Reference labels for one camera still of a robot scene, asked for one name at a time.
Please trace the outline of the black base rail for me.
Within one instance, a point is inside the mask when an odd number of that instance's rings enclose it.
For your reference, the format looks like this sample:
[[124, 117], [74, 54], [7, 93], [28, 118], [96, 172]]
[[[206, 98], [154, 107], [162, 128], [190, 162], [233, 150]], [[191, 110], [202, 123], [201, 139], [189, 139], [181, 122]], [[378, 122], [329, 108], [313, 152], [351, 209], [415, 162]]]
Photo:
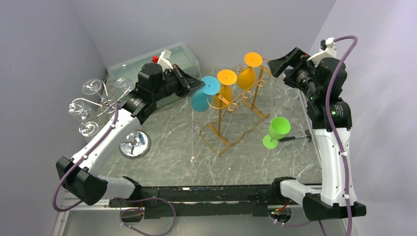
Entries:
[[135, 190], [127, 200], [113, 198], [112, 208], [141, 210], [145, 219], [174, 216], [251, 215], [289, 220], [295, 202], [279, 196], [271, 184], [149, 186]]

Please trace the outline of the clear wine glass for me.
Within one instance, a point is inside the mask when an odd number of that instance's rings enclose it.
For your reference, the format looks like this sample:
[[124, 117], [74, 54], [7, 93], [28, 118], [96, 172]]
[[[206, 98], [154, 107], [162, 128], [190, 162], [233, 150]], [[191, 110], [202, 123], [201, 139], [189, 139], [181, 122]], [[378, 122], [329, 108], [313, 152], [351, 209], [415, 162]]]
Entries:
[[295, 102], [298, 98], [298, 90], [295, 88], [288, 88], [285, 91], [285, 94], [287, 95], [287, 102], [285, 103], [285, 108], [292, 108]]

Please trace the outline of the orange wine glass rear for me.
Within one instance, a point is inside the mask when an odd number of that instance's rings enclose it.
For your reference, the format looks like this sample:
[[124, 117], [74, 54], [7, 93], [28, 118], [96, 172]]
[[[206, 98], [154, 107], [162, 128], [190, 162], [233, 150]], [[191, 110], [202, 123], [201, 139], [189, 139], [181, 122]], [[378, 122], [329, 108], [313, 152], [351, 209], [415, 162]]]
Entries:
[[255, 67], [262, 65], [263, 58], [256, 52], [249, 52], [244, 56], [244, 62], [247, 67], [241, 70], [237, 75], [237, 85], [240, 89], [249, 90], [255, 83]]

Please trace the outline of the green wine glass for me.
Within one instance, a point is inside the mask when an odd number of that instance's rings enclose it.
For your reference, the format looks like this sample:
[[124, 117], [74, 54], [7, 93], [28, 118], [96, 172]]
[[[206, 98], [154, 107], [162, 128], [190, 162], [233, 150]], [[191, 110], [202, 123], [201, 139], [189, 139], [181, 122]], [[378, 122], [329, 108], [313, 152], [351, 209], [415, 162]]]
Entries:
[[290, 122], [283, 117], [272, 119], [268, 134], [263, 137], [262, 143], [266, 148], [274, 149], [278, 146], [279, 139], [284, 138], [291, 130]]

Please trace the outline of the orange wine glass front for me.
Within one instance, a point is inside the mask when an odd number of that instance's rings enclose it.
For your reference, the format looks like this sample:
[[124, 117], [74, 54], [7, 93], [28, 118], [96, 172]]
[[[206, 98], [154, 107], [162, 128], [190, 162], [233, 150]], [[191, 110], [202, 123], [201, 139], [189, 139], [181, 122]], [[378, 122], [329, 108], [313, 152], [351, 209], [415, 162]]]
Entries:
[[218, 94], [226, 99], [228, 102], [232, 101], [233, 92], [231, 85], [237, 81], [237, 75], [230, 69], [223, 69], [218, 72], [217, 79], [221, 84], [220, 91]]

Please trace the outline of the clear glass on stand upper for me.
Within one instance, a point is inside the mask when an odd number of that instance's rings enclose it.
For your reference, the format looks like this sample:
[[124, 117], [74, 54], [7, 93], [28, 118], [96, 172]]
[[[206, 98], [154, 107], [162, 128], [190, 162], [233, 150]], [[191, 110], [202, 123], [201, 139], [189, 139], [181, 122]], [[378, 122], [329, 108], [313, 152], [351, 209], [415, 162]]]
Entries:
[[99, 94], [102, 90], [103, 82], [99, 79], [89, 79], [82, 86], [85, 95]]

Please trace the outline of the silver spiral glass stand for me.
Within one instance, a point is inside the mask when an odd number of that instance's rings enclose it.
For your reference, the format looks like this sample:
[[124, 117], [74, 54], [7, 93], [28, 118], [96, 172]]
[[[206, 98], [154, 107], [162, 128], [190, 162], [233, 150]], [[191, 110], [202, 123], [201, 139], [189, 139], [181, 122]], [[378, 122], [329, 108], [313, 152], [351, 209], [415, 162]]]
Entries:
[[114, 98], [116, 91], [113, 84], [109, 87], [103, 81], [99, 94], [99, 102], [90, 101], [95, 117], [87, 121], [98, 119], [99, 132], [93, 137], [85, 137], [88, 141], [80, 156], [90, 161], [104, 160], [111, 152], [118, 149], [129, 159], [140, 158], [148, 152], [150, 138], [139, 130], [139, 120], [126, 110], [127, 97], [131, 94], [131, 85], [120, 98]]

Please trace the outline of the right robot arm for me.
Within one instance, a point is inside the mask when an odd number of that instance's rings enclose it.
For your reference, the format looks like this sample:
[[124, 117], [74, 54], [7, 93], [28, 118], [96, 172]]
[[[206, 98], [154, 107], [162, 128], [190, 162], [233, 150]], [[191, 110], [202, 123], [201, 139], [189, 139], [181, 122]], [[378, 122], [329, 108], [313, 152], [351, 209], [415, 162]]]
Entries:
[[273, 183], [272, 200], [277, 204], [293, 200], [302, 206], [309, 221], [365, 216], [367, 209], [355, 194], [348, 156], [352, 112], [340, 97], [348, 76], [345, 64], [331, 56], [313, 60], [300, 48], [294, 48], [270, 60], [268, 67], [272, 76], [283, 75], [285, 85], [305, 96], [322, 165], [320, 190], [293, 177], [279, 177]]

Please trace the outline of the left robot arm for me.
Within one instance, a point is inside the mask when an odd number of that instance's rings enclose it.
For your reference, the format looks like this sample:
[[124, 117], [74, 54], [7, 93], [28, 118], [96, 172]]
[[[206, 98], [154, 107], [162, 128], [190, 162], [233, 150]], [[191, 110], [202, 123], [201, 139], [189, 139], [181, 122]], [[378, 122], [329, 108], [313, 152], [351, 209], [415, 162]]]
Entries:
[[142, 197], [141, 185], [129, 177], [102, 177], [102, 168], [111, 152], [156, 111], [158, 101], [172, 94], [183, 98], [204, 85], [176, 64], [167, 69], [154, 62], [143, 65], [135, 88], [115, 103], [109, 122], [71, 158], [57, 161], [59, 186], [88, 206], [103, 198], [122, 198], [128, 206], [136, 206]]

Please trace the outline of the orange wine glass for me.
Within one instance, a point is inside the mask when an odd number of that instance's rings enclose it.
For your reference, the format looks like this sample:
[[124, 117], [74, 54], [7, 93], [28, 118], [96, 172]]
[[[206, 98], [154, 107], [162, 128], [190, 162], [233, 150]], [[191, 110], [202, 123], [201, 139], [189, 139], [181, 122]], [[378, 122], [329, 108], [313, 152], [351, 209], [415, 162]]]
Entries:
[[221, 84], [220, 91], [218, 94], [226, 99], [228, 102], [232, 101], [233, 92], [231, 85], [237, 81], [237, 75], [230, 69], [223, 69], [218, 72], [217, 79]]
[[244, 62], [247, 67], [241, 70], [237, 75], [237, 85], [240, 89], [249, 90], [255, 83], [255, 67], [262, 65], [263, 58], [256, 52], [249, 52], [244, 56]]

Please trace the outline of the blue wine glass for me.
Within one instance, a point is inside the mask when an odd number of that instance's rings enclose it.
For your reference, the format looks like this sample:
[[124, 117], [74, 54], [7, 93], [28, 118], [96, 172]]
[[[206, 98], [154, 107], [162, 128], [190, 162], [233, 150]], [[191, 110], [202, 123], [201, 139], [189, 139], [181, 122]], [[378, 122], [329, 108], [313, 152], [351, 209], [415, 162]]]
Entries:
[[191, 107], [196, 112], [204, 112], [209, 108], [212, 96], [220, 91], [220, 82], [213, 76], [202, 78], [204, 85], [191, 98]]

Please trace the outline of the clear glass on stand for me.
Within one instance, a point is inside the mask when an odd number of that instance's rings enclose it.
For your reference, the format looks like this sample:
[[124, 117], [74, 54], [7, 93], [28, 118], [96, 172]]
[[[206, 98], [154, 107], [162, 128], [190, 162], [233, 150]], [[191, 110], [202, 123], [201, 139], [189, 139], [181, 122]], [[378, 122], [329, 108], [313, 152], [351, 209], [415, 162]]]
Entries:
[[99, 94], [102, 90], [103, 82], [99, 79], [89, 79], [82, 86], [85, 95]]
[[68, 105], [68, 114], [77, 121], [87, 121], [95, 117], [91, 103], [84, 98], [74, 99]]
[[79, 126], [79, 133], [84, 137], [93, 137], [99, 132], [99, 130], [100, 127], [98, 119], [83, 122]]

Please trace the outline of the clear glass on stand lower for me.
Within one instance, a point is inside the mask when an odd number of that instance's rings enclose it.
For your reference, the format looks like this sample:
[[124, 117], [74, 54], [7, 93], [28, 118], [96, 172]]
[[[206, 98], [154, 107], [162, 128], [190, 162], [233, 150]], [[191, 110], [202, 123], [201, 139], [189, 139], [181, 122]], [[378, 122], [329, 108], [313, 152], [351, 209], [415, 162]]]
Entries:
[[84, 137], [93, 137], [99, 132], [99, 130], [100, 127], [98, 119], [83, 122], [79, 126], [79, 133]]

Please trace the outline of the black handled hammer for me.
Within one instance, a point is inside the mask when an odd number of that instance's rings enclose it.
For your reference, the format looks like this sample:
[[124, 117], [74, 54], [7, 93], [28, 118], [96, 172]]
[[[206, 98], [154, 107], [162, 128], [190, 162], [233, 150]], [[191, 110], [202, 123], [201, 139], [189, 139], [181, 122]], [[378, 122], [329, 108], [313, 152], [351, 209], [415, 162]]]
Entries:
[[294, 139], [300, 139], [300, 138], [306, 138], [308, 140], [308, 142], [312, 141], [312, 135], [309, 129], [306, 129], [304, 131], [303, 135], [299, 135], [299, 136], [288, 136], [288, 137], [284, 137], [279, 139], [280, 142], [286, 142], [286, 141], [290, 141], [290, 140], [294, 140]]

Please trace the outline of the clear glass on stand middle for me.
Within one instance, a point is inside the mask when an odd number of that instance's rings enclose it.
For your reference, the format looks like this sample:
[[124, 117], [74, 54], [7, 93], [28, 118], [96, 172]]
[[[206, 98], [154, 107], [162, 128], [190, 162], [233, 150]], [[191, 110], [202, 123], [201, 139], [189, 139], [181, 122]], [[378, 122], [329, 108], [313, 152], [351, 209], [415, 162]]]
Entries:
[[68, 114], [77, 121], [87, 121], [95, 117], [91, 103], [84, 98], [74, 99], [68, 105]]

